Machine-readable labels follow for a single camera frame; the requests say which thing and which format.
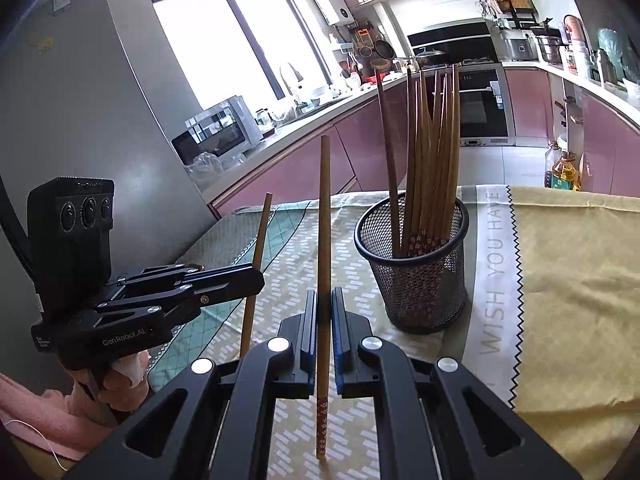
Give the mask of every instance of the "window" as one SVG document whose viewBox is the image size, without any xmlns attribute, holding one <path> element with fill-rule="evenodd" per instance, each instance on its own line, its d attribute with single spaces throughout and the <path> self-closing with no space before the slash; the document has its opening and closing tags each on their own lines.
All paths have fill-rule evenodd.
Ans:
<svg viewBox="0 0 640 480">
<path fill-rule="evenodd" d="M 292 0 L 159 0 L 154 9 L 203 109 L 233 95 L 254 113 L 271 107 L 290 94 L 289 65 L 308 90 L 331 82 Z"/>
</svg>

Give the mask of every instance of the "countertop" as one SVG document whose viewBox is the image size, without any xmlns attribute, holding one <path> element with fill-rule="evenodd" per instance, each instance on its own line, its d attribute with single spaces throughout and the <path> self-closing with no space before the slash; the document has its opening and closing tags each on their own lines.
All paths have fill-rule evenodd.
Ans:
<svg viewBox="0 0 640 480">
<path fill-rule="evenodd" d="M 610 89 L 603 88 L 598 81 L 581 78 L 577 74 L 563 70 L 561 66 L 539 61 L 503 61 L 502 66 L 505 68 L 539 68 L 562 77 L 599 97 L 640 128 L 640 100 L 630 98 L 623 90 L 612 87 L 609 87 Z"/>
<path fill-rule="evenodd" d="M 388 90 L 399 85 L 403 81 L 406 81 L 406 76 L 404 75 L 392 81 L 383 82 L 382 88 Z M 238 180 L 251 173 L 261 164 L 265 163 L 267 160 L 302 139 L 312 131 L 317 130 L 324 124 L 335 119 L 337 116 L 375 97 L 376 92 L 376 87 L 373 86 L 369 90 L 354 93 L 354 95 L 337 102 L 335 105 L 330 106 L 315 115 L 300 119 L 299 121 L 288 124 L 287 126 L 276 128 L 274 134 L 261 140 L 260 144 L 255 148 L 245 152 L 244 156 L 246 157 L 246 161 L 244 163 L 224 171 L 211 186 L 201 191 L 200 194 L 202 195 L 202 199 L 206 203 L 212 202 L 212 200 L 215 200 Z"/>
</svg>

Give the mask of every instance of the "oven handle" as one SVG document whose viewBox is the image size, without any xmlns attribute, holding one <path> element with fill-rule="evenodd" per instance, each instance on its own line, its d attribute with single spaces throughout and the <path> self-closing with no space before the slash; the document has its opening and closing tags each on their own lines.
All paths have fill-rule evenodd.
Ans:
<svg viewBox="0 0 640 480">
<path fill-rule="evenodd" d="M 487 86 L 486 88 L 473 88 L 471 90 L 461 90 L 460 93 L 464 94 L 464 93 L 468 93 L 468 92 L 493 92 L 493 89 L 490 86 Z"/>
</svg>

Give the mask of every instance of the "black mesh cup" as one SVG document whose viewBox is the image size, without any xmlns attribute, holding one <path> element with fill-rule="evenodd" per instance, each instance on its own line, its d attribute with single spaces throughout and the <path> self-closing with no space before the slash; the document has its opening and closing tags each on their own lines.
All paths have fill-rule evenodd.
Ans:
<svg viewBox="0 0 640 480">
<path fill-rule="evenodd" d="M 404 193 L 398 196 L 400 229 Z M 354 241 L 371 265 L 385 301 L 386 314 L 403 332 L 439 332 L 454 322 L 466 300 L 464 238 L 469 214 L 456 199 L 449 240 L 437 250 L 411 258 L 393 258 L 389 199 L 373 205 L 358 220 Z"/>
</svg>

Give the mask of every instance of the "tile floor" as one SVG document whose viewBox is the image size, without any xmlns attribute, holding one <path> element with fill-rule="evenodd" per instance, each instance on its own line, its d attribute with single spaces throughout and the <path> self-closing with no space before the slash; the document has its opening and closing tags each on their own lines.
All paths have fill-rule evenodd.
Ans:
<svg viewBox="0 0 640 480">
<path fill-rule="evenodd" d="M 546 148 L 467 146 L 460 148 L 458 185 L 544 186 Z"/>
</svg>

